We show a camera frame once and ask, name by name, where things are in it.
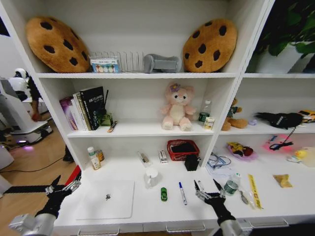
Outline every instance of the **white book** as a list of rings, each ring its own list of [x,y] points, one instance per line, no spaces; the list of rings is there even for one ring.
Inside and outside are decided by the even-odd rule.
[[[80,103],[79,103],[79,100],[78,100],[78,97],[77,96],[80,96],[80,93],[77,92],[73,95],[73,99],[74,99],[74,103],[78,109],[78,112],[79,112],[79,115],[80,115],[80,120],[82,121],[82,124],[83,124],[83,127],[84,129],[83,130],[89,130],[88,126],[87,126],[87,123],[84,119],[84,115],[82,113],[82,110],[81,110],[81,106],[80,106]]]
[[[74,118],[74,122],[76,123],[78,130],[84,130],[83,123],[79,117],[79,111],[76,108],[74,99],[71,99],[72,106],[69,106],[71,114]]]

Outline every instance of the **toy car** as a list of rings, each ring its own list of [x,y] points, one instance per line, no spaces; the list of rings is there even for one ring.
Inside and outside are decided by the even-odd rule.
[[[161,188],[161,200],[163,202],[167,201],[167,190],[166,190],[166,188]]]
[[[299,111],[299,114],[303,116],[303,123],[315,122],[315,111],[302,110]]]

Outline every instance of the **yellow ruler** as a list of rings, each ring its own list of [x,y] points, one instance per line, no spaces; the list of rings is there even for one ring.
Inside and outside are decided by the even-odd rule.
[[[251,185],[252,193],[254,196],[255,204],[256,204],[257,208],[262,209],[254,177],[252,175],[248,174],[248,179],[250,180],[250,185]]]

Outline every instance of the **book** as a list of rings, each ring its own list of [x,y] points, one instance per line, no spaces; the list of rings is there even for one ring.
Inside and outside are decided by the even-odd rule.
[[[72,106],[72,103],[71,103],[71,99],[73,97],[65,97],[64,99],[60,100],[60,105],[63,109],[63,113],[65,114],[65,117],[68,121],[68,124],[70,126],[70,129],[71,130],[78,130],[78,127],[75,123],[75,120],[71,114],[71,110],[70,110],[70,106]]]
[[[81,99],[91,130],[99,127],[98,117],[105,114],[103,86],[80,90]]]
[[[74,95],[75,95],[75,98],[78,99],[78,103],[80,105],[80,111],[82,112],[82,116],[83,116],[84,123],[86,125],[86,129],[92,130],[90,123],[89,123],[89,120],[88,120],[88,115],[85,111],[84,104],[83,104],[83,101],[81,99],[81,94],[78,92],[78,93],[75,93]]]
[[[78,130],[84,130],[84,126],[83,126],[83,123],[81,121],[77,106],[75,105],[74,98],[71,99],[71,104],[72,104],[72,106],[70,106],[70,111],[71,111],[71,114],[74,118],[75,123],[77,124]]]
[[[79,103],[79,99],[81,99],[80,93],[79,92],[75,93],[73,95],[73,99],[74,99],[74,103],[75,103],[75,105],[76,105],[76,107],[78,109],[79,116],[80,116],[80,119],[81,119],[82,124],[83,124],[83,128],[84,128],[83,130],[89,130],[88,125],[87,125],[87,123],[85,121],[83,112],[82,112],[82,108],[81,108],[80,103]]]

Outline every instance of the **wire rack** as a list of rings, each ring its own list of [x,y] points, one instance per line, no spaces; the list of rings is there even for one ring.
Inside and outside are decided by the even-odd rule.
[[[91,59],[116,59],[121,72],[143,72],[143,52],[91,52]]]

